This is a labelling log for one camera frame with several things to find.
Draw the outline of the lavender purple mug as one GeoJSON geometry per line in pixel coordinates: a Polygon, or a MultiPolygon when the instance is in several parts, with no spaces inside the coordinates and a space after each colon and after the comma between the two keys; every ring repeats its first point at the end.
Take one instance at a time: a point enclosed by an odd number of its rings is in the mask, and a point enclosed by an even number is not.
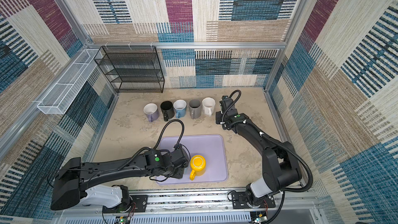
{"type": "Polygon", "coordinates": [[[149,122],[154,122],[159,118],[158,107],[154,103],[149,103],[144,107],[144,113],[149,122]]]}

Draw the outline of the black mug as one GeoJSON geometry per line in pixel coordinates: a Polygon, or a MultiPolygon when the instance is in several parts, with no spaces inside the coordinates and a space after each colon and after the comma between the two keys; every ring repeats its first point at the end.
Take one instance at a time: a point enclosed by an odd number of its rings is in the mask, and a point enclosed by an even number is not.
{"type": "Polygon", "coordinates": [[[171,101],[162,102],[160,108],[163,114],[164,121],[168,122],[175,116],[174,106],[171,101]]]}

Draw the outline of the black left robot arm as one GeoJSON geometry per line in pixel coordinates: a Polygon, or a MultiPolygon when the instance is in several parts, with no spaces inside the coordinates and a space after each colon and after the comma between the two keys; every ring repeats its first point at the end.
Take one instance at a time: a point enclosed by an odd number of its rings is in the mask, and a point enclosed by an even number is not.
{"type": "Polygon", "coordinates": [[[129,177],[181,179],[189,165],[189,156],[182,148],[174,151],[143,147],[132,157],[108,162],[81,162],[70,159],[54,176],[50,209],[64,210],[87,197],[87,190],[109,181],[129,177]]]}

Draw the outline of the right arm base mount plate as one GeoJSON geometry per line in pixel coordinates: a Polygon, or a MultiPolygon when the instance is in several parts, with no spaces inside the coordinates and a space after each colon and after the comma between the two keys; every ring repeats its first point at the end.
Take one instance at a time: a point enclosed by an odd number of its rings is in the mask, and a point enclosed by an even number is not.
{"type": "Polygon", "coordinates": [[[274,199],[267,196],[256,198],[243,191],[232,190],[227,194],[227,198],[232,202],[234,209],[276,207],[274,199]]]}

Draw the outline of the white mug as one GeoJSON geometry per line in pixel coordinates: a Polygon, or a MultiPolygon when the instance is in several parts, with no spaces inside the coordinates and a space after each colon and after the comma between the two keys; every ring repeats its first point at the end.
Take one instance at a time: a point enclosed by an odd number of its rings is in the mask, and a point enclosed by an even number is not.
{"type": "Polygon", "coordinates": [[[215,109],[215,100],[211,97],[206,97],[202,100],[202,107],[203,107],[203,113],[210,117],[214,113],[215,109]]]}

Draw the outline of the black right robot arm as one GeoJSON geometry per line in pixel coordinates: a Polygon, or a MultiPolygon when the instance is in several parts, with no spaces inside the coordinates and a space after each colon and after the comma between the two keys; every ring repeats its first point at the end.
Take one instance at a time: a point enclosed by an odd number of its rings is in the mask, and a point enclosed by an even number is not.
{"type": "Polygon", "coordinates": [[[216,112],[216,124],[223,125],[247,140],[262,157],[262,172],[258,180],[246,186],[247,203],[251,207],[262,204],[265,196],[274,195],[302,179],[297,158],[277,146],[278,141],[258,128],[246,114],[238,113],[233,100],[224,95],[221,111],[216,112]]]}

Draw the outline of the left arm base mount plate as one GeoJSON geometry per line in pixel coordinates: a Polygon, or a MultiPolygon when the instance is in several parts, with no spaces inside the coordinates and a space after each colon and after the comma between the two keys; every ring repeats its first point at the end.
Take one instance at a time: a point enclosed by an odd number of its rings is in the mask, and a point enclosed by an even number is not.
{"type": "Polygon", "coordinates": [[[122,200],[122,203],[113,208],[102,209],[104,214],[114,213],[143,213],[146,211],[148,195],[130,195],[128,200],[122,200]]]}

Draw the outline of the teal blue patterned mug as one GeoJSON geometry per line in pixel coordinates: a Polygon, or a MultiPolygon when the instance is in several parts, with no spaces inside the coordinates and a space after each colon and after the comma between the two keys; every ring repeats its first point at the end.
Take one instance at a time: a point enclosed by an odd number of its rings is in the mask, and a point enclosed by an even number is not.
{"type": "Polygon", "coordinates": [[[175,115],[177,119],[180,119],[186,115],[187,103],[185,100],[177,100],[173,104],[175,115]]]}

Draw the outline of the grey mug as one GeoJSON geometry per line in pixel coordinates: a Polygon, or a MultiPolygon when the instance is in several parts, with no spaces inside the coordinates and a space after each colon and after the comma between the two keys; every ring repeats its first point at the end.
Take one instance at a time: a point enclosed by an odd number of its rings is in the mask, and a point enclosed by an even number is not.
{"type": "Polygon", "coordinates": [[[193,99],[189,102],[189,113],[191,119],[198,119],[201,117],[202,105],[200,100],[193,99]]]}

